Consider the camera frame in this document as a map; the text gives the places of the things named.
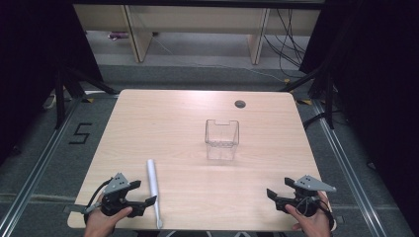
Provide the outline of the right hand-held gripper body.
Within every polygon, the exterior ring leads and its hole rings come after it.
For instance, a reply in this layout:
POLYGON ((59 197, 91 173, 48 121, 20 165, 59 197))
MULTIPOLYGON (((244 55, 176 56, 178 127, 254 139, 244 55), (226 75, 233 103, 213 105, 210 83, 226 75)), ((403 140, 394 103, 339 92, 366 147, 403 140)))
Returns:
POLYGON ((317 212, 321 206, 319 192, 336 192, 336 188, 322 181, 305 175, 295 181, 294 198, 280 197, 275 201, 276 210, 288 213, 285 209, 287 204, 296 208, 299 214, 310 217, 317 212))

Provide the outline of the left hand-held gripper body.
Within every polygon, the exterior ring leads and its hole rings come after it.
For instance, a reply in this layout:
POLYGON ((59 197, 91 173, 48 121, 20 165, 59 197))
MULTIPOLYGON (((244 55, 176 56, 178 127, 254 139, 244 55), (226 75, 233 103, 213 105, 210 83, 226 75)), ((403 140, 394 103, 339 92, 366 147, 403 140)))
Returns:
POLYGON ((129 183, 122 173, 117 173, 111 178, 101 200, 101 211, 105 215, 112 216, 128 206, 133 208, 133 204, 126 199, 129 183))

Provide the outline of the white pen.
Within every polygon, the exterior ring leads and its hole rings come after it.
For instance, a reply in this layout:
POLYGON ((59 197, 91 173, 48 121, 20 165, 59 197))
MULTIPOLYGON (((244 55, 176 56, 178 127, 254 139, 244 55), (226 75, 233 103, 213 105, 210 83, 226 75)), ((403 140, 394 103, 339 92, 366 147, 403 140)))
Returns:
POLYGON ((160 218, 159 190, 158 190, 158 182, 157 182, 157 175, 156 175, 154 160, 149 159, 146 162, 146 166, 147 166, 150 193, 153 197, 156 197, 156 201, 154 204, 154 212, 156 216, 156 227, 158 229, 161 229, 163 227, 163 222, 160 218))

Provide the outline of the clear plastic container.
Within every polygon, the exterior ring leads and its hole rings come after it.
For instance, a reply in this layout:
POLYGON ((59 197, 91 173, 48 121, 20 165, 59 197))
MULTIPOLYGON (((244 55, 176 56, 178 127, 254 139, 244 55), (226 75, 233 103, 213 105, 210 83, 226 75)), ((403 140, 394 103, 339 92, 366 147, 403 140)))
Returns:
POLYGON ((239 122, 237 120, 208 119, 205 143, 210 160, 231 161, 239 145, 239 122))

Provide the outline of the person's left hand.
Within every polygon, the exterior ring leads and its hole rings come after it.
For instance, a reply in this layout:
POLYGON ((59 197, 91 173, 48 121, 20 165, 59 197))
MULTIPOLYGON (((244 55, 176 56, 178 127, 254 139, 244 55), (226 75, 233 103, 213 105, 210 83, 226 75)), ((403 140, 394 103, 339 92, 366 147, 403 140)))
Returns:
POLYGON ((107 216, 99 207, 90 212, 83 237, 110 237, 117 223, 131 214, 132 208, 126 207, 118 213, 107 216))

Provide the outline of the person's right hand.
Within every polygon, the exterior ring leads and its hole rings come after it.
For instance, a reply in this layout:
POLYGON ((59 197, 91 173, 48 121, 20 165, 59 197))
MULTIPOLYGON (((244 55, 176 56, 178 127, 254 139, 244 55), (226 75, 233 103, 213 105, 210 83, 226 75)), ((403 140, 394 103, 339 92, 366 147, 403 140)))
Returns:
POLYGON ((296 220, 293 230, 301 230, 306 237, 332 237, 328 198, 322 192, 319 192, 318 195, 321 206, 310 217, 299 214, 296 208, 290 204, 287 204, 285 209, 296 220))

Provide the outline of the black metal stand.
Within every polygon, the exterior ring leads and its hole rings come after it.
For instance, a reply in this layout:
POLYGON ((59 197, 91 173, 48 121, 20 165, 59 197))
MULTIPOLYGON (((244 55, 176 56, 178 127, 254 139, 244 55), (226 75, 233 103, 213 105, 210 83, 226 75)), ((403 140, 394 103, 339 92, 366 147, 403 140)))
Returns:
POLYGON ((318 99, 321 95, 323 95, 325 99, 325 109, 313 118, 306 120, 303 123, 303 127, 308 128, 317 119, 325 119, 329 128, 333 129, 333 77, 329 67, 325 63, 321 63, 316 69, 309 72, 302 78, 290 83, 283 89, 280 89, 280 92, 290 92, 310 80, 312 80, 312 84, 308 90, 309 98, 318 99))
POLYGON ((117 95, 118 90, 106 85, 102 79, 95 79, 80 70, 67 66, 63 63, 56 65, 55 72, 55 98, 56 98, 56 126, 60 128, 65 121, 64 90, 67 90, 72 98, 80 99, 86 96, 80 82, 86 81, 94 87, 109 95, 117 95))

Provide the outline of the black curtain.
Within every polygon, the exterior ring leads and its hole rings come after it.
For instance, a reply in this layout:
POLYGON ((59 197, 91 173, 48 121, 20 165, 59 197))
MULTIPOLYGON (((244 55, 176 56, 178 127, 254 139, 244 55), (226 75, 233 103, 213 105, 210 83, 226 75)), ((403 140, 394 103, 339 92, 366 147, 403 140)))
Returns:
POLYGON ((334 81, 351 125, 419 236, 419 0, 364 0, 334 81))
POLYGON ((0 0, 0 165, 67 68, 102 79, 71 0, 0 0))

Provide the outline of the light wooden shelf unit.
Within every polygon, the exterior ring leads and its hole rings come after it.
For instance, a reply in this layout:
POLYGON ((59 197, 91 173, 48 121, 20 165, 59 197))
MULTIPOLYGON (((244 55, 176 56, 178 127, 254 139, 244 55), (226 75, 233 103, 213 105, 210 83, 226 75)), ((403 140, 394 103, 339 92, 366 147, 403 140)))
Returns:
POLYGON ((320 14, 299 9, 82 4, 74 9, 85 31, 126 32, 137 62, 144 60, 153 33, 207 33, 245 35, 251 62, 257 64, 264 36, 309 37, 320 14))

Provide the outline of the aluminium floor rail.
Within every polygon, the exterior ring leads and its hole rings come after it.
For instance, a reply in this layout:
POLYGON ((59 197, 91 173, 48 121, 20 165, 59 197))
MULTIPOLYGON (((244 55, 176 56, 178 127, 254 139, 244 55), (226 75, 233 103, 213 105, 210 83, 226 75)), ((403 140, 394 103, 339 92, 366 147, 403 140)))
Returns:
POLYGON ((321 106, 319 101, 313 102, 313 109, 318 116, 322 116, 320 120, 321 127, 325 136, 333 150, 334 156, 345 176, 348 186, 354 196, 357 206, 366 221, 373 237, 387 237, 387 233, 383 228, 382 222, 380 221, 372 202, 369 200, 360 179, 355 173, 349 158, 338 139, 336 132, 332 129, 329 123, 326 121, 325 109, 321 106))
POLYGON ((15 226, 21 218, 33 192, 38 186, 42 175, 51 160, 53 153, 57 149, 64 135, 64 132, 68 128, 75 110, 79 107, 80 104, 81 99, 73 99, 69 104, 64 113, 63 121, 61 122, 60 126, 53 131, 50 139, 42 151, 41 156, 35 163, 34 168, 31 170, 31 173, 26 178, 24 184, 20 187, 19 192, 13 198, 7 212, 0 220, 0 237, 10 237, 13 233, 15 226))

